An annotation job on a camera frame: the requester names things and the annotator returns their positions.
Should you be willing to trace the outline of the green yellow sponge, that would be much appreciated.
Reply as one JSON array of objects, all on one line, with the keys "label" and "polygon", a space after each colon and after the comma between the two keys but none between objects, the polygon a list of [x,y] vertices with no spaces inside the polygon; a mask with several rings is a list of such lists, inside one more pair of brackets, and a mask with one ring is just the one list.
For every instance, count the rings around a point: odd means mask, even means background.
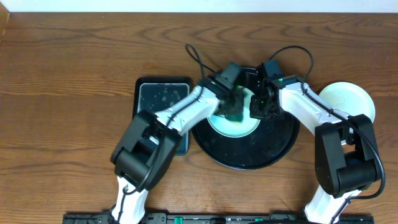
[{"label": "green yellow sponge", "polygon": [[225,119],[230,122],[238,122],[241,123],[243,121],[243,111],[229,111],[224,114]]}]

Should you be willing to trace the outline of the pale green plate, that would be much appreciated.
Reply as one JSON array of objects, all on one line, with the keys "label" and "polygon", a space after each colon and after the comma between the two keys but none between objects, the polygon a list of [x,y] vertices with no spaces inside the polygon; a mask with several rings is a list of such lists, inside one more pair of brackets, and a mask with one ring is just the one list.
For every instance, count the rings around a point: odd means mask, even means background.
[{"label": "pale green plate", "polygon": [[352,116],[365,114],[372,122],[376,117],[373,99],[360,86],[349,82],[336,82],[326,86],[319,97],[336,109]]},{"label": "pale green plate", "polygon": [[238,122],[230,122],[225,118],[212,115],[207,118],[210,126],[222,136],[226,136],[229,138],[241,138],[251,134],[259,125],[260,120],[251,118],[249,115],[249,106],[251,97],[254,94],[248,88],[243,86],[238,86],[239,90],[242,90],[244,93],[244,108],[243,108],[243,121],[241,123]]}]

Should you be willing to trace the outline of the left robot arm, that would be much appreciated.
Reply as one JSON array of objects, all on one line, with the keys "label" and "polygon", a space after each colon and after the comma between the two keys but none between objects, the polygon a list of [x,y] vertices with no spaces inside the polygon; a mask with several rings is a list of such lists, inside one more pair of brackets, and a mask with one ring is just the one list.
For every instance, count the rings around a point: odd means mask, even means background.
[{"label": "left robot arm", "polygon": [[230,100],[237,85],[237,78],[206,78],[170,108],[135,115],[110,158],[119,184],[110,214],[114,223],[142,220],[147,195],[165,175],[183,135],[223,109],[242,110],[241,97]]}]

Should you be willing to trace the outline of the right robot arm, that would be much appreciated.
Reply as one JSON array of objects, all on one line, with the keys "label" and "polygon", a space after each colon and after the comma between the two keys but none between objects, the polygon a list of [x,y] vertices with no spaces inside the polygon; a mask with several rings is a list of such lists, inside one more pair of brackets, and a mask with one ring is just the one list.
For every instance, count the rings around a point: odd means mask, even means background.
[{"label": "right robot arm", "polygon": [[313,92],[300,77],[264,76],[251,98],[250,116],[278,119],[290,114],[315,137],[315,173],[319,183],[305,206],[312,223],[336,223],[353,200],[382,194],[386,172],[372,121],[364,114],[340,111]]}]

